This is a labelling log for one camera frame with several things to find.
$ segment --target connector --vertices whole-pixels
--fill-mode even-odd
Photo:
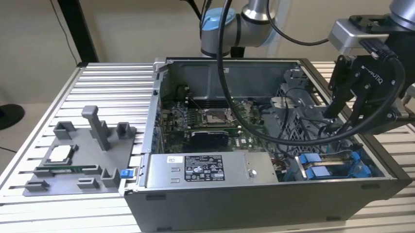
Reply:
[[[397,58],[397,55],[379,39],[363,39],[359,43],[371,57],[381,63],[387,62],[391,58]]]

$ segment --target sticker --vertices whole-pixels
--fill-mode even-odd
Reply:
[[[187,182],[224,181],[221,155],[184,156],[184,180]]]
[[[168,164],[181,164],[183,163],[183,156],[168,156],[167,157]]]

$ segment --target motherboard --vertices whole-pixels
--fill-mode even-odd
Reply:
[[[253,100],[236,100],[244,119],[267,133],[259,106]],[[177,101],[163,109],[164,153],[248,150],[275,151],[273,146],[252,136],[239,125],[225,101]]]

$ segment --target open computer tower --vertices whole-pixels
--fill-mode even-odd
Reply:
[[[349,116],[324,119],[327,81],[305,59],[225,59],[228,88],[257,131],[329,137]],[[144,232],[347,220],[411,182],[372,135],[328,145],[276,145],[229,111],[216,61],[155,63],[143,159],[124,197]]]

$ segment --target black stand pole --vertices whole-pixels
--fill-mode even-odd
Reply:
[[[57,0],[81,62],[99,62],[78,0]]]
[[[13,126],[24,117],[20,105],[6,104],[0,106],[0,130]]]

